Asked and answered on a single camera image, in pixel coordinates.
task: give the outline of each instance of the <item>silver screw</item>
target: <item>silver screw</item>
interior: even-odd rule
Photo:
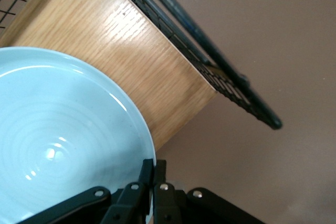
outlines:
[[[203,194],[202,194],[201,191],[194,191],[193,196],[196,197],[196,198],[202,198]]]
[[[131,185],[131,189],[132,190],[138,190],[139,189],[139,185],[133,184],[133,185]]]
[[[160,189],[167,191],[168,190],[168,185],[167,184],[161,184]]]
[[[98,191],[96,191],[95,193],[94,193],[94,195],[96,196],[96,197],[100,197],[100,196],[102,196],[104,194],[104,191],[103,190],[98,190]]]

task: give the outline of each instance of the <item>light wood grain panel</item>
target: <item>light wood grain panel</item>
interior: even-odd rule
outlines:
[[[0,46],[53,49],[95,66],[137,105],[156,149],[216,93],[129,0],[31,0]]]

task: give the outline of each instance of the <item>black metal rack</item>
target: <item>black metal rack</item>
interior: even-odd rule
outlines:
[[[192,42],[154,0],[131,0],[152,23],[174,44],[199,73],[221,94],[269,125],[282,127],[282,122],[272,109],[252,89],[248,79],[240,74],[192,21],[175,0],[160,0],[173,16],[186,27],[199,46]],[[18,6],[27,0],[0,0],[0,34],[14,18]]]

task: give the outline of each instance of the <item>plate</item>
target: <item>plate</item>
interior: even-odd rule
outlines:
[[[60,52],[0,48],[0,223],[17,223],[94,186],[136,181],[155,150],[131,99]]]

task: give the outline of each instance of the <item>blue plate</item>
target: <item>blue plate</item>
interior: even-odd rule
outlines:
[[[0,48],[0,223],[15,223],[93,186],[116,191],[155,159],[131,99],[60,52]]]

